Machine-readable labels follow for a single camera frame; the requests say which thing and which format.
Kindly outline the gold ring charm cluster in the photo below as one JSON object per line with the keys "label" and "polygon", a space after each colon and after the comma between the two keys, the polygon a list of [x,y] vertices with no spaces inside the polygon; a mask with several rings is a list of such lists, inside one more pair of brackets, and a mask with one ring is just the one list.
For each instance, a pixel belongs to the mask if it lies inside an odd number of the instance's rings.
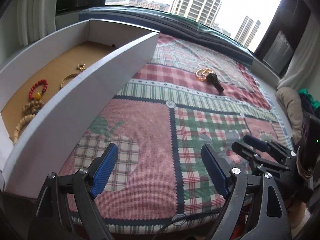
{"label": "gold ring charm cluster", "polygon": [[78,64],[77,68],[78,72],[83,72],[84,70],[86,70],[85,64],[84,63],[80,63]]}

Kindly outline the red bead bracelet amber bead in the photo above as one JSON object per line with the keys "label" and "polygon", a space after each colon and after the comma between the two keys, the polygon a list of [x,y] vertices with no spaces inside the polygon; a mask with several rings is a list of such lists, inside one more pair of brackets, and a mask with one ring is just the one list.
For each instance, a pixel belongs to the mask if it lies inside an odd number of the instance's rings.
{"label": "red bead bracelet amber bead", "polygon": [[37,81],[30,89],[28,98],[29,101],[40,100],[44,93],[47,91],[48,81],[41,79]]}

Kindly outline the beige cushion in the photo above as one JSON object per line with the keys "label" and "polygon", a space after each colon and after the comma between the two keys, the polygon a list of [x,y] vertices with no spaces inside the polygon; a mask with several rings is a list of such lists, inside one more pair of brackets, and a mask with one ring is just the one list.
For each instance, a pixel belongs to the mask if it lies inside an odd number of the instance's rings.
{"label": "beige cushion", "polygon": [[290,87],[281,87],[278,89],[276,98],[291,124],[293,142],[298,144],[302,138],[303,126],[301,99],[298,93]]}

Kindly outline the plaid patchwork bed quilt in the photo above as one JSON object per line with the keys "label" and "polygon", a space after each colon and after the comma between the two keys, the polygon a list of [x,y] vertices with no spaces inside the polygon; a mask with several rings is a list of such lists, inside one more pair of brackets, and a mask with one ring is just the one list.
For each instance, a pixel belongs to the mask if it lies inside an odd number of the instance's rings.
{"label": "plaid patchwork bed quilt", "polygon": [[[60,175],[88,167],[108,144],[119,158],[98,209],[112,233],[153,235],[175,218],[221,208],[201,148],[210,144],[229,165],[249,172],[231,149],[247,134],[291,147],[253,56],[204,25],[154,10],[91,8],[80,20],[128,22],[160,32],[152,59],[115,95],[71,151]],[[206,81],[215,73],[219,93]]]}

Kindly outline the dark brown wooden comb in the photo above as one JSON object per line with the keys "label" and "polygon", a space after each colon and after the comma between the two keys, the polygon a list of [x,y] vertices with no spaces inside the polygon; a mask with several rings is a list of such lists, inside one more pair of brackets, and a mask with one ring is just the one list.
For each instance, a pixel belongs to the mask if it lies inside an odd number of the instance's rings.
{"label": "dark brown wooden comb", "polygon": [[206,77],[206,81],[213,85],[219,93],[222,93],[224,91],[224,88],[221,86],[221,83],[215,73],[209,73]]}

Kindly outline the white cardboard box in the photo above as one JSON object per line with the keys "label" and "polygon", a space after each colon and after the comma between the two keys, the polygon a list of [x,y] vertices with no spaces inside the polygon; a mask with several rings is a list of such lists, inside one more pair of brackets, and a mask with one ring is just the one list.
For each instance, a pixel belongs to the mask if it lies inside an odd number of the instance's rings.
{"label": "white cardboard box", "polygon": [[115,45],[56,93],[13,143],[1,127],[1,190],[36,198],[46,176],[59,172],[71,150],[112,98],[153,57],[159,31],[89,19],[60,29],[20,51],[1,68],[1,106],[50,61],[86,42]]}

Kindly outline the white curtain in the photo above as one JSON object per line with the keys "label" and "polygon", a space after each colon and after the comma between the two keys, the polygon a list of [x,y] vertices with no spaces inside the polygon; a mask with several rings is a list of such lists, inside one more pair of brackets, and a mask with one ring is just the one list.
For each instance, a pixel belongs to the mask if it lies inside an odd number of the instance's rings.
{"label": "white curtain", "polygon": [[17,27],[20,46],[56,32],[57,0],[18,0]]}

